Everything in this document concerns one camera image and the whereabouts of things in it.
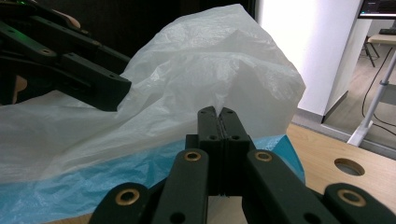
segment gray floor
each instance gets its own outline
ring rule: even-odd
[[[369,48],[372,55],[375,55],[371,47]],[[330,116],[325,119],[324,123],[321,124],[322,117],[306,113],[306,111],[298,111],[292,122],[346,142],[363,120],[361,109],[364,96],[369,90],[370,84],[375,78],[375,74],[378,72],[378,69],[390,50],[389,46],[375,45],[375,48],[380,56],[379,58],[375,57],[375,67],[372,66],[370,59],[365,55],[365,52],[362,51],[346,98],[334,109]],[[368,107],[373,100],[379,81],[388,69],[388,64],[393,52],[394,49],[386,59],[383,68],[374,81],[373,87],[368,91],[364,101],[364,114],[367,113]],[[392,74],[389,82],[396,84],[396,74]],[[396,126],[393,126],[396,124],[396,105],[379,103],[375,115],[377,119],[373,118],[373,122],[380,127],[373,126],[367,133],[360,147],[396,160]]]

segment crumpled plastic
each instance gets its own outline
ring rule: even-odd
[[[303,80],[241,6],[175,20],[121,76],[133,86],[117,112],[58,91],[0,106],[0,223],[75,217],[120,183],[154,185],[211,105],[234,110],[256,147],[277,148],[304,180],[285,135]]]

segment black cable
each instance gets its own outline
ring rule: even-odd
[[[373,84],[374,84],[376,78],[378,77],[379,72],[381,71],[382,67],[384,66],[385,62],[387,61],[387,58],[388,58],[388,56],[389,56],[389,54],[390,54],[390,52],[391,52],[392,50],[393,50],[393,48],[390,48],[390,50],[388,51],[388,54],[387,54],[387,56],[385,57],[384,62],[382,62],[381,66],[379,67],[378,71],[377,71],[376,74],[375,74],[375,77],[373,78],[372,83],[370,84],[369,89],[367,90],[366,94],[364,95],[363,104],[361,105],[361,114],[363,115],[364,118],[365,118],[365,115],[364,115],[364,104],[365,104],[365,102],[366,102],[367,95],[368,95],[370,89],[373,87]],[[375,117],[376,119],[378,119],[380,122],[383,122],[383,123],[388,124],[388,125],[390,125],[390,126],[395,126],[395,127],[396,127],[396,125],[394,125],[394,124],[387,123],[387,122],[382,121],[381,119],[377,118],[375,114],[374,114],[374,117]],[[396,135],[396,133],[392,132],[391,130],[389,130],[389,129],[383,127],[383,126],[380,126],[380,125],[378,125],[378,124],[373,124],[373,125],[374,125],[374,126],[377,126],[378,128],[382,128],[383,130],[385,130],[385,131],[387,131],[387,132],[389,132],[389,133],[391,133],[391,134]]]

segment monitor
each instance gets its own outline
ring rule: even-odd
[[[364,0],[358,19],[396,20],[396,0]]]

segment white plastic bag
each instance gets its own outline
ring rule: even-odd
[[[114,161],[145,155],[138,152],[151,150],[161,160],[173,144],[182,149],[179,141],[197,132],[196,113],[210,105],[218,112],[224,106],[234,110],[253,138],[285,134],[304,92],[297,70],[239,5],[170,23],[136,53],[122,76],[133,86],[118,112],[100,111],[58,91],[0,107],[0,200],[12,201],[9,191],[17,188],[73,195],[81,190],[78,185],[95,185],[114,175],[111,169],[122,166]],[[136,162],[146,158],[138,156]],[[150,186],[166,176],[159,164],[135,167],[138,181]],[[12,202],[0,202],[0,213],[29,210],[17,209],[23,199]]]

